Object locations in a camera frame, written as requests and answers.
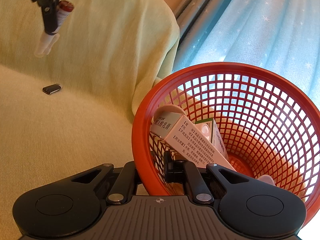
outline yellow fabric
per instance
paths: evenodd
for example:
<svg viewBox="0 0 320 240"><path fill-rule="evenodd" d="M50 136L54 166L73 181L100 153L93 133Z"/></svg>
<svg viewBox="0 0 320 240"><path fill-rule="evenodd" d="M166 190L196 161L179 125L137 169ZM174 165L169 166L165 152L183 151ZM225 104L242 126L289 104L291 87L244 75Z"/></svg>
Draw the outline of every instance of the yellow fabric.
<svg viewBox="0 0 320 240"><path fill-rule="evenodd" d="M171 73L179 28L163 0L70 0L48 56L30 0L0 0L0 239L20 237L22 193L102 163L132 160L140 101ZM63 89L46 95L44 86Z"/></svg>

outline screw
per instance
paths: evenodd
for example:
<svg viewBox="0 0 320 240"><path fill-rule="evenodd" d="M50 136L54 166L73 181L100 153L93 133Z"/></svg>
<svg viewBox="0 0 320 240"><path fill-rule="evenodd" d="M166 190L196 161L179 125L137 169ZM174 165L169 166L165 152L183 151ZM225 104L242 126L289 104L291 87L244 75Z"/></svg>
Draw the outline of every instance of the screw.
<svg viewBox="0 0 320 240"><path fill-rule="evenodd" d="M206 202L206 201L211 200L211 196L209 194L206 194L206 193L201 193L201 194L198 194L196 196L196 199L201 201L201 202Z"/></svg>
<svg viewBox="0 0 320 240"><path fill-rule="evenodd" d="M111 194L108 199L112 202L119 202L121 200L123 200L124 196L122 194L118 194L118 193L114 193Z"/></svg>

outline ribbed gray panel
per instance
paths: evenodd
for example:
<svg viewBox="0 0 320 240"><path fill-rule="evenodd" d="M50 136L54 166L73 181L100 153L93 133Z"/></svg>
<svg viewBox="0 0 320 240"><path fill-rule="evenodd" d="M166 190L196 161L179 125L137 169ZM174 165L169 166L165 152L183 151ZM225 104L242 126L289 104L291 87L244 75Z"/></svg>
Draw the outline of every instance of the ribbed gray panel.
<svg viewBox="0 0 320 240"><path fill-rule="evenodd" d="M31 240L24 236L21 240ZM133 196L107 208L92 228L70 240L245 240L226 228L209 207L187 196ZM291 236L287 240L298 240Z"/></svg>

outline blue curtain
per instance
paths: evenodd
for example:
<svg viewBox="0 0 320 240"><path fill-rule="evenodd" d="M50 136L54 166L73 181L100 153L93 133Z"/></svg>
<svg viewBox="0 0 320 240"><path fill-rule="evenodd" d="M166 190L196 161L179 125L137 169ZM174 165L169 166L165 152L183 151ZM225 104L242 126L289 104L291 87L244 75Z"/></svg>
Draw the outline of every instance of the blue curtain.
<svg viewBox="0 0 320 240"><path fill-rule="evenodd" d="M216 61L259 66L294 83L320 108L319 5L320 0L231 0L207 37L189 44L194 52L186 57L192 60L177 69Z"/></svg>

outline basket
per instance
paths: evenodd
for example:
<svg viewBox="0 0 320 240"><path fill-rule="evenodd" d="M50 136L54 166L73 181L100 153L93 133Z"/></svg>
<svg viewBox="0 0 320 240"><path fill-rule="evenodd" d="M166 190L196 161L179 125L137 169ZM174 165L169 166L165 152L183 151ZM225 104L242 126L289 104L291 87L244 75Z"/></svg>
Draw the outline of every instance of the basket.
<svg viewBox="0 0 320 240"><path fill-rule="evenodd" d="M179 195L164 181L164 145L149 132L155 110L180 106L188 118L213 117L231 165L258 178L272 176L276 186L298 195L307 224L320 207L320 113L295 85L259 67L216 62L182 69L145 96L132 127L132 152L150 195Z"/></svg>

